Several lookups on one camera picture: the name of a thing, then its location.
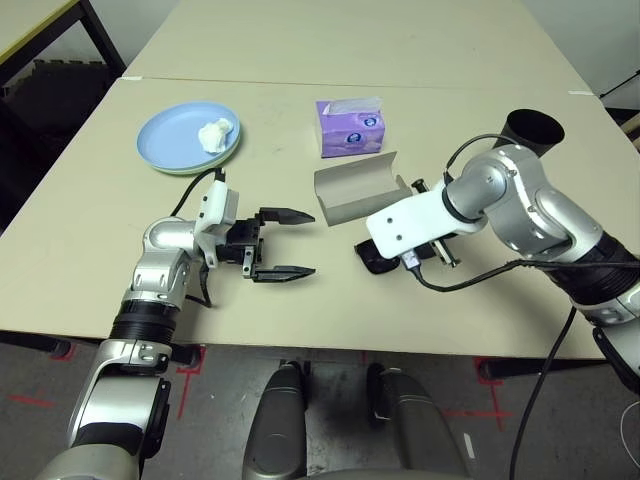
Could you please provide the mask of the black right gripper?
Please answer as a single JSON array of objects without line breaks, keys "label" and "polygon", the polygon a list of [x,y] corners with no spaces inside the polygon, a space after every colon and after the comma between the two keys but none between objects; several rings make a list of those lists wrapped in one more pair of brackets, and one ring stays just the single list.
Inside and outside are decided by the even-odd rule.
[{"label": "black right gripper", "polygon": [[454,257],[444,240],[423,243],[412,250],[400,255],[400,260],[406,268],[417,268],[426,259],[439,258],[444,265],[455,268],[458,260]]}]

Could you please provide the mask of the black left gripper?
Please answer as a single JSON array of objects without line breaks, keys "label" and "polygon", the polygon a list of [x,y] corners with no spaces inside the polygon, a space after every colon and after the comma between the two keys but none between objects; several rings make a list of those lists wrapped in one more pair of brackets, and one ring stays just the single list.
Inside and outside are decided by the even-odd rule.
[{"label": "black left gripper", "polygon": [[270,269],[258,268],[262,261],[263,247],[260,230],[266,222],[302,225],[314,221],[313,216],[298,210],[261,207],[253,217],[237,220],[227,231],[224,243],[217,246],[217,259],[220,262],[240,265],[242,275],[255,283],[286,283],[308,277],[316,270],[293,265],[278,265]]}]

